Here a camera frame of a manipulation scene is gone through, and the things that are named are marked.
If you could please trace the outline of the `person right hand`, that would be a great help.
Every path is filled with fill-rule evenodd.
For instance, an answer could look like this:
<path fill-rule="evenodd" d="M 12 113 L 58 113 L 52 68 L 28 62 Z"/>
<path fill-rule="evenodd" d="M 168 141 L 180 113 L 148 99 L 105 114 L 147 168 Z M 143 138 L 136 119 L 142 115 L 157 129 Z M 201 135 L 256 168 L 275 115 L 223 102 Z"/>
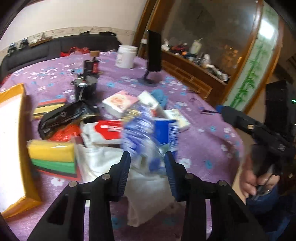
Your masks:
<path fill-rule="evenodd" d="M 250 154 L 246 155 L 239 181 L 240 190 L 245 198 L 248 198 L 250 195 L 254 196 L 257 193 L 258 185 L 265 184 L 266 190 L 271 191 L 279 180 L 279 176 L 268 173 L 257 177 L 253 172 L 253 161 Z"/>

